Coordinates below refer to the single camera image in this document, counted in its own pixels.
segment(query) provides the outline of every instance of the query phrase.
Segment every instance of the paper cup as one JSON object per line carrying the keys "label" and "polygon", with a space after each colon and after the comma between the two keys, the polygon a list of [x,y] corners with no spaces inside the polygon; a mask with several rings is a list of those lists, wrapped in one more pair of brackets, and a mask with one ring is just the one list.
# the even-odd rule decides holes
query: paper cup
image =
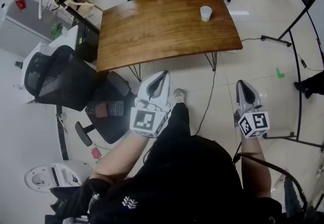
{"label": "paper cup", "polygon": [[202,6],[200,8],[200,14],[201,14],[201,20],[202,21],[209,21],[211,14],[212,14],[212,9],[208,6]]}

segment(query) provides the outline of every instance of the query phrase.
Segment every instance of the black shirt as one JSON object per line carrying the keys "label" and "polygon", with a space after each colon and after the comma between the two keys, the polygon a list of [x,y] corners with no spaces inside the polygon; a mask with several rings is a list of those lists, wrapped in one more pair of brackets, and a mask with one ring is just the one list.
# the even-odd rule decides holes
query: black shirt
{"label": "black shirt", "polygon": [[91,224],[274,223],[281,215],[277,201],[245,194],[230,155],[199,136],[158,139],[133,178],[88,184],[101,195]]}

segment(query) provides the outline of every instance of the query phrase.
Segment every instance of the forearm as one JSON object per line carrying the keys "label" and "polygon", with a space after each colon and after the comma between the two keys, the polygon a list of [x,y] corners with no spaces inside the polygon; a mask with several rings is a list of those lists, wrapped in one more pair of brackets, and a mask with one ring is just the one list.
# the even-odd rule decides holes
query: forearm
{"label": "forearm", "polygon": [[110,184],[123,180],[133,169],[148,141],[148,137],[129,132],[100,160],[90,178],[101,178]]}
{"label": "forearm", "polygon": [[[263,160],[264,156],[258,138],[242,137],[242,153]],[[242,180],[244,190],[257,198],[271,197],[271,176],[269,168],[248,158],[242,157]]]}

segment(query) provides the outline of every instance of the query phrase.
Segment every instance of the sleeve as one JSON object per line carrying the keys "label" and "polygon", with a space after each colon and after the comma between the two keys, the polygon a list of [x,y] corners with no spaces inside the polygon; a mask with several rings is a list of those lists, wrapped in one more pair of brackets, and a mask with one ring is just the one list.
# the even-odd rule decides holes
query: sleeve
{"label": "sleeve", "polygon": [[92,195],[99,194],[102,198],[110,187],[111,185],[102,179],[86,180],[73,194],[60,203],[55,214],[56,218],[63,220],[69,217],[87,215]]}
{"label": "sleeve", "polygon": [[282,206],[272,198],[255,199],[253,211],[256,223],[279,223],[282,218]]}

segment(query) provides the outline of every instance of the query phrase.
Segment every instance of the embroidered logo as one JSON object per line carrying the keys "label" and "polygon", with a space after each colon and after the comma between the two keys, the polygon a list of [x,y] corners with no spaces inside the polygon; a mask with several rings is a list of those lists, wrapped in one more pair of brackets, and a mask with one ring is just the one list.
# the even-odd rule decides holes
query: embroidered logo
{"label": "embroidered logo", "polygon": [[122,204],[125,207],[129,207],[130,209],[135,209],[137,206],[137,201],[130,199],[130,197],[125,196],[124,201]]}

